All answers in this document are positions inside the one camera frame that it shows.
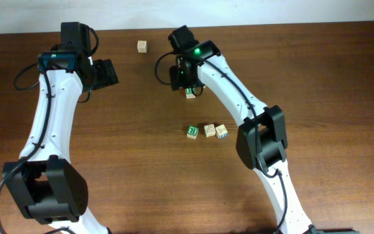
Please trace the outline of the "wooden block green letter R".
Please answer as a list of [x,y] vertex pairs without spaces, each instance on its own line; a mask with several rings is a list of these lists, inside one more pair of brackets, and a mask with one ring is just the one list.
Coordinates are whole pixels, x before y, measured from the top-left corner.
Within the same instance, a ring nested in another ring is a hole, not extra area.
[[190,125],[187,130],[186,136],[188,138],[196,139],[198,136],[199,128],[196,126]]

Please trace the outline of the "wooden block blue side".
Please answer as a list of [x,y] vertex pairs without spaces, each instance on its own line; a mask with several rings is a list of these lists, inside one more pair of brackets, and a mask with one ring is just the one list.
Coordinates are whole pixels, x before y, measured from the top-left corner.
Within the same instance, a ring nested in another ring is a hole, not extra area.
[[216,136],[219,139],[224,138],[229,134],[224,124],[217,126],[215,130],[216,130]]

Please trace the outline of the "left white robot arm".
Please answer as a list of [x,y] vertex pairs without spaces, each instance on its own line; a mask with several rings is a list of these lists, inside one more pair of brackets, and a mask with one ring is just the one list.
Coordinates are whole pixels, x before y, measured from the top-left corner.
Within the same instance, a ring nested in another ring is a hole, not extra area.
[[38,70],[32,129],[19,160],[4,164],[1,184],[26,219],[55,231],[110,233],[88,208],[88,186],[71,165],[69,143],[81,94],[118,83],[113,63],[76,52],[46,52],[38,56]]

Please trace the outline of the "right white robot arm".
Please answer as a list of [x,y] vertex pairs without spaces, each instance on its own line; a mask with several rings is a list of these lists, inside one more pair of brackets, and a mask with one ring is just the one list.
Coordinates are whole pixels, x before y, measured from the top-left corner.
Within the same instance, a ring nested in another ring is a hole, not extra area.
[[285,117],[277,105],[268,107],[234,74],[212,41],[172,42],[176,65],[171,85],[206,86],[230,112],[238,126],[236,151],[260,178],[277,219],[276,233],[306,233],[312,222],[293,187],[286,160]]

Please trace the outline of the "wooden block green letter B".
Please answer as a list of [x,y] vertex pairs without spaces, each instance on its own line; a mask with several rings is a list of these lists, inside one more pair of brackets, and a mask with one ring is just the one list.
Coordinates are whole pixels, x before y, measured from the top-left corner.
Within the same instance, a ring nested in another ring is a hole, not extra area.
[[185,90],[186,99],[196,98],[195,88],[186,88]]

